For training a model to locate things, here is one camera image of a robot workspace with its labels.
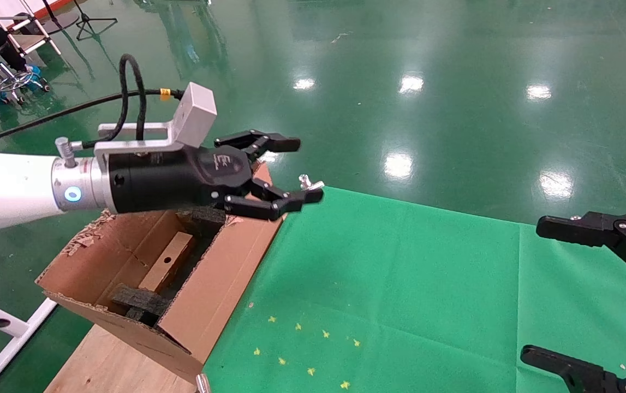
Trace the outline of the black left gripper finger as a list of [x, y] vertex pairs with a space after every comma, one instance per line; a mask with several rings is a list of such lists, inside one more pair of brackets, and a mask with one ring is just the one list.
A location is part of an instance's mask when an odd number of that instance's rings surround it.
[[254, 162], [266, 152], [296, 152], [302, 142], [279, 133], [265, 133], [256, 129], [231, 134], [214, 140], [215, 147], [231, 146], [243, 152], [250, 162]]
[[248, 217], [259, 221], [277, 221], [289, 212], [300, 212], [308, 204], [320, 203], [324, 197], [324, 182], [299, 179], [302, 189], [285, 191], [268, 181], [253, 177], [247, 181], [240, 195], [224, 196], [224, 211], [231, 216]]

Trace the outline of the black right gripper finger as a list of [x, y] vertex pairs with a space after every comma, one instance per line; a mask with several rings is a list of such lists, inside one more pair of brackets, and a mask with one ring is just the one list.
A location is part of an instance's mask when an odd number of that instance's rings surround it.
[[572, 356], [526, 345], [521, 350], [520, 360], [558, 375], [570, 392], [626, 392], [626, 378], [620, 378], [602, 366]]
[[608, 248], [626, 263], [626, 214], [589, 211], [582, 216], [543, 216], [536, 225], [536, 234], [564, 243]]

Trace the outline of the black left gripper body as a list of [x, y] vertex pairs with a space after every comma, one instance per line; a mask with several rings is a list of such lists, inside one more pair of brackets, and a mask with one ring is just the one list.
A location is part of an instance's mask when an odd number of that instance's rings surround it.
[[118, 213], [170, 211], [222, 205], [244, 197], [253, 162], [232, 146], [185, 146], [169, 152], [115, 153], [108, 157], [111, 199]]

